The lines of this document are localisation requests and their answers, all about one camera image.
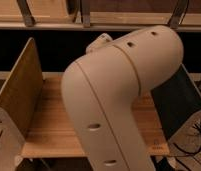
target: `wooden panel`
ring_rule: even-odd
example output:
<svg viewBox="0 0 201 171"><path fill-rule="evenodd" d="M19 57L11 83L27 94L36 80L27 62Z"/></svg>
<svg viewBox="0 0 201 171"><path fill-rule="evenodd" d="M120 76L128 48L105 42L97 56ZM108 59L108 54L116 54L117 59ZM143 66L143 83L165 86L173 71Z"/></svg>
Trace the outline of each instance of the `wooden panel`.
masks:
<svg viewBox="0 0 201 171"><path fill-rule="evenodd" d="M33 122L22 150L23 157L85 156L63 107L60 80L61 77L55 77L46 79L44 82ZM141 100L137 100L137 103L138 106L133 104L133 113L149 153L151 155L168 154L168 146L151 96L146 95Z"/></svg>
<svg viewBox="0 0 201 171"><path fill-rule="evenodd" d="M27 134L42 84L35 41L31 38L0 90L0 119L8 126L15 124L23 136Z"/></svg>
<svg viewBox="0 0 201 171"><path fill-rule="evenodd" d="M0 21L22 21L21 12L15 0L0 0Z"/></svg>
<svg viewBox="0 0 201 171"><path fill-rule="evenodd" d="M172 13L177 0L96 0L92 12ZM201 13L201 0L190 0L189 13Z"/></svg>
<svg viewBox="0 0 201 171"><path fill-rule="evenodd" d="M37 22L71 22L77 13L77 3L73 3L72 8L75 10L69 14L65 0L27 0L27 2Z"/></svg>
<svg viewBox="0 0 201 171"><path fill-rule="evenodd" d="M65 0L27 0L36 22L71 22L77 13L77 2L68 7ZM16 0L0 0L0 21L23 21Z"/></svg>

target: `metal frame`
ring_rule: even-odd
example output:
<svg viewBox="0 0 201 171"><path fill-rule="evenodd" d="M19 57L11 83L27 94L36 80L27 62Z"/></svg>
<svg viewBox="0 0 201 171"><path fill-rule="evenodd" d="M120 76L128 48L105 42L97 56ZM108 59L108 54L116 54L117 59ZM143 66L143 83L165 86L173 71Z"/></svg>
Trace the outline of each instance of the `metal frame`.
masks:
<svg viewBox="0 0 201 171"><path fill-rule="evenodd" d="M17 0L17 3L19 6L19 9L21 11L25 26L27 26L27 27L34 26L35 19L32 16L32 13L30 11L27 1L26 0Z"/></svg>

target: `wooden divider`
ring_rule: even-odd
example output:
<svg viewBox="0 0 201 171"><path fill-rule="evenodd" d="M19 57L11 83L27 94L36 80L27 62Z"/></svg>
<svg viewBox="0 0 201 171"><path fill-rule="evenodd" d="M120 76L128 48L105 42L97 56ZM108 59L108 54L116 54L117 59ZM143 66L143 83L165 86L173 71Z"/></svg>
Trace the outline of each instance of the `wooden divider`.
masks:
<svg viewBox="0 0 201 171"><path fill-rule="evenodd" d="M42 85L36 45L31 38L0 90L0 119L15 134L27 135Z"/></svg>

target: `wooden table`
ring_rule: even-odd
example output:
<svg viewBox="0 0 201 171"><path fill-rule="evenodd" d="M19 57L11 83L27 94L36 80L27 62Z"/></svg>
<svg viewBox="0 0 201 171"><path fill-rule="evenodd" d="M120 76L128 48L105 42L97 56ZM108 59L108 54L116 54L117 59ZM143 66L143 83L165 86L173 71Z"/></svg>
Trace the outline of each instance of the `wooden table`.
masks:
<svg viewBox="0 0 201 171"><path fill-rule="evenodd" d="M24 158L84 157L66 113L60 91L61 77L45 80L21 155ZM169 149L150 94L135 101L133 115L150 155Z"/></svg>

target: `shelf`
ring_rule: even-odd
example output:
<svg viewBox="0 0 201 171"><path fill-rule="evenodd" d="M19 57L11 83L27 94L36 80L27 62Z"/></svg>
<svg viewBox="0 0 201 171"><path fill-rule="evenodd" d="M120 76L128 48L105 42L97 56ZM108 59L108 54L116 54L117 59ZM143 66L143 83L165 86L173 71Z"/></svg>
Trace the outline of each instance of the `shelf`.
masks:
<svg viewBox="0 0 201 171"><path fill-rule="evenodd" d="M6 6L8 3L3 2L0 3L0 7L2 4ZM184 15L184 9L187 8L187 0L157 2L139 0L137 3L132 0L127 0L125 3L120 0L81 0L82 10L78 12L76 20L73 22L71 19L75 16L69 15L66 8L61 8L59 1L46 2L44 4L46 11L40 10L39 5L41 6L42 0L39 2L28 0L27 2L36 20L35 25L32 27L25 26L21 13L15 12L18 9L16 5L10 10L13 14L10 19L8 19L8 11L3 10L2 15L0 15L0 29L132 31L152 25L168 25L171 17L175 15L175 7L177 8L179 5L181 8L177 11L179 16L175 17L177 21L181 20L183 16L184 19L175 30L178 32L201 32L201 1L197 0L189 2L186 15Z"/></svg>

